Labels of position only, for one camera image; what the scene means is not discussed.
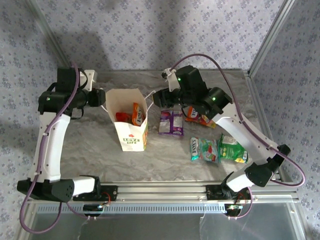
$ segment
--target orange snack bag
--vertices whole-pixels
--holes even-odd
[[[189,107],[187,116],[188,117],[185,120],[188,122],[196,122],[213,129],[216,127],[216,123],[212,121],[212,119],[208,119],[205,115],[199,115],[192,106]]]
[[[139,107],[138,103],[133,103],[133,114],[132,114],[132,123],[135,126],[141,126],[141,124],[145,120],[145,115],[141,111],[141,108]]]

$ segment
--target patterned wallpaper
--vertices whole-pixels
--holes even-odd
[[[23,1],[0,1],[0,32],[0,239],[9,240],[23,200],[17,181],[37,144],[38,97],[56,80],[57,65]]]
[[[320,2],[296,0],[284,27],[254,76],[274,140],[286,143],[304,170],[299,197],[320,239]],[[290,164],[294,181],[300,175]]]
[[[163,70],[191,53],[248,69],[283,0],[37,2],[67,56],[101,72]],[[213,68],[203,58],[191,61]]]

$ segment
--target green candy bag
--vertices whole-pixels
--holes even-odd
[[[221,134],[220,138],[220,158],[230,159],[237,163],[247,163],[248,152],[232,136]]]

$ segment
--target glass panel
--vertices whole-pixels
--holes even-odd
[[[33,228],[48,227],[55,214],[37,213]],[[255,204],[251,213],[238,220],[222,214],[126,214],[113,219],[87,221],[63,213],[57,226],[29,240],[295,240],[286,203]]]

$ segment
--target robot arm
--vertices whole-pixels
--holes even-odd
[[[263,146],[242,124],[232,99],[220,88],[208,89],[202,80],[199,70],[193,66],[185,66],[177,71],[166,71],[162,77],[168,79],[170,88],[153,94],[153,102],[161,108],[180,105],[182,108],[192,106],[200,115],[205,115],[231,134],[249,153],[253,162],[242,169],[232,172],[221,184],[221,191],[230,199],[238,195],[243,188],[257,185],[266,186],[284,159]],[[270,147],[288,155],[290,149],[286,145],[278,146],[263,135],[243,115],[243,120]]]
[[[59,68],[55,91],[48,89],[39,98],[38,111],[40,112],[40,127],[38,141],[31,170],[26,180],[18,182],[17,190],[26,194],[34,181],[39,161],[39,150],[45,129],[69,99],[75,82],[73,68]],[[73,108],[82,109],[87,104],[90,107],[102,105],[105,92],[101,89],[92,89],[92,82],[97,78],[94,70],[86,70],[80,74],[80,87],[72,100],[69,108],[54,123],[48,132],[48,137],[43,147],[43,161],[31,197],[37,200],[68,202],[73,196],[84,193],[100,194],[100,180],[95,176],[79,176],[71,179],[61,179],[60,160],[63,140],[67,127],[72,119]]]

